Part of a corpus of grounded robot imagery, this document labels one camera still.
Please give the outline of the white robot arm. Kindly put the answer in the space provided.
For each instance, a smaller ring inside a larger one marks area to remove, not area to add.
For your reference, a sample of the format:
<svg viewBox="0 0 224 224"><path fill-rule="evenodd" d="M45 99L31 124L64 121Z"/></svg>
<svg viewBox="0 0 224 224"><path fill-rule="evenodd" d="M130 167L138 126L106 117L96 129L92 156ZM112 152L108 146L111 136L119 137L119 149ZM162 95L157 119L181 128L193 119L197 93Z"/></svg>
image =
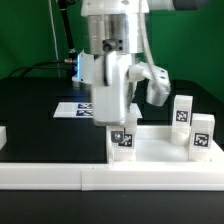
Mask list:
<svg viewBox="0 0 224 224"><path fill-rule="evenodd" d="M211 0L56 0L62 14L73 85L91 90L93 121L113 130L111 141L121 143L130 126L130 105L136 84L147 79L147 102L161 106L170 94L168 72L154 64L146 32L145 15L152 10L199 10ZM89 57L80 63L71 35L67 8L82 2Z"/></svg>

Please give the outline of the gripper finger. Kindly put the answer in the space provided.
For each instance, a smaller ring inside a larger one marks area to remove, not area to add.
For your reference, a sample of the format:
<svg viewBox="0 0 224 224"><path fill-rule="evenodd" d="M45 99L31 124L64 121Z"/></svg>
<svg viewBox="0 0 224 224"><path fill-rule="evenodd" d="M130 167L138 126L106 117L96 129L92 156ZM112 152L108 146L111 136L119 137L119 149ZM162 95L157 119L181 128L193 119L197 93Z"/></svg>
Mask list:
<svg viewBox="0 0 224 224"><path fill-rule="evenodd" d="M111 131L111 141L113 143L122 143L124 141L125 129L123 127L113 127Z"/></svg>

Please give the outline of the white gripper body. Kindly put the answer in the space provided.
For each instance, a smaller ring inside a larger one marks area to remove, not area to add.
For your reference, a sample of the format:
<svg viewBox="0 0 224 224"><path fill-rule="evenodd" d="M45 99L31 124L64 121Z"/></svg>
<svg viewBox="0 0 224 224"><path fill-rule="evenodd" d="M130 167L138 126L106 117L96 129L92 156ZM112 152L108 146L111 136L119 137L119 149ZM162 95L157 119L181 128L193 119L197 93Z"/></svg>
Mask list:
<svg viewBox="0 0 224 224"><path fill-rule="evenodd" d="M170 94L168 72L145 62L135 62L133 54L108 55L94 58L82 52L79 55L80 81L91 91L93 122L97 126L124 126L136 85L148 79L146 101L162 106Z"/></svg>

